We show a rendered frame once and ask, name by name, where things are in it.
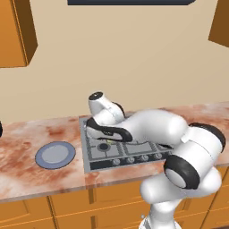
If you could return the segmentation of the grey gas hob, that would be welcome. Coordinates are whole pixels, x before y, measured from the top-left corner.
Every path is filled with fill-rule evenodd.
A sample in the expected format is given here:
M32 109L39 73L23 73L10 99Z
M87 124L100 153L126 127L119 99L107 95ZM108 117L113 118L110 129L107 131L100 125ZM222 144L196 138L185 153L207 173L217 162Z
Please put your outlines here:
M86 173L107 170L115 167L139 165L157 161L164 161L174 151L171 145L160 145L151 141L117 142L111 140L94 140L88 137L86 132L87 116L79 118L81 128L81 148L83 154L84 171ZM155 154L161 153L162 158L156 159ZM148 155L148 161L142 162L140 157ZM126 159L134 157L133 164L128 164ZM118 158L121 163L118 166L112 164Z

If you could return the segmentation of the blue-grey round plate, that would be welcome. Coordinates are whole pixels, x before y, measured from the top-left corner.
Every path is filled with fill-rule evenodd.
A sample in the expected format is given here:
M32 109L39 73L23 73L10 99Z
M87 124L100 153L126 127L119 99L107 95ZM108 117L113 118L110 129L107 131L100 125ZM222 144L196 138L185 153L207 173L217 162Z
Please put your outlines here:
M75 147L66 141L53 141L41 147L35 162L41 168L55 170L69 165L76 156Z

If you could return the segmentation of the orange drawer front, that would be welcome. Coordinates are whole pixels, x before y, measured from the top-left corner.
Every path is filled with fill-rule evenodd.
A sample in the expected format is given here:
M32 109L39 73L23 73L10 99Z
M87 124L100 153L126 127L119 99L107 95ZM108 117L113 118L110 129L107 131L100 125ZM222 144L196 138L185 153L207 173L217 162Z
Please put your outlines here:
M141 201L139 185L126 183L94 188L96 202L89 204L88 190L51 195L50 200L55 216L88 212Z
M47 198L0 203L0 225L13 225L51 217Z
M104 208L86 213L58 216L58 229L91 229L91 216L97 216L98 229L138 229L149 207L143 202Z

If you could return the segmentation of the dark range hood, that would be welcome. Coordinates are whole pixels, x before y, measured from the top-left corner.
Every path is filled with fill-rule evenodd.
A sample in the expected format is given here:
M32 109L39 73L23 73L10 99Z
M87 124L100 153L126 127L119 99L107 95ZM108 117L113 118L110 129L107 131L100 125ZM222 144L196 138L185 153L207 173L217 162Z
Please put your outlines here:
M189 5L196 0L67 0L68 5Z

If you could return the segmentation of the orange base cupboard front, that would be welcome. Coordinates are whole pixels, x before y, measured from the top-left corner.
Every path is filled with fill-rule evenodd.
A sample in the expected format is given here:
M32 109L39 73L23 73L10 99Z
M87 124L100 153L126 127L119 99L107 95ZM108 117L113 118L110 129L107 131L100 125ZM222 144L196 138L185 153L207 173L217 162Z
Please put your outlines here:
M229 226L229 166L217 168L223 178L219 191L204 198L185 199L174 219L182 229L217 229Z

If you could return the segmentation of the orange wall cupboard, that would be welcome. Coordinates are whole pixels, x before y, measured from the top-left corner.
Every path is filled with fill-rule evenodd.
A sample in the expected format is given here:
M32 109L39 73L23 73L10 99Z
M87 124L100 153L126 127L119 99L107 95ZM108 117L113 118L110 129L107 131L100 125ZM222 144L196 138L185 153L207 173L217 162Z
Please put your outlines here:
M37 47L30 0L0 0L0 68L29 65Z
M208 40L229 47L229 0L218 0Z

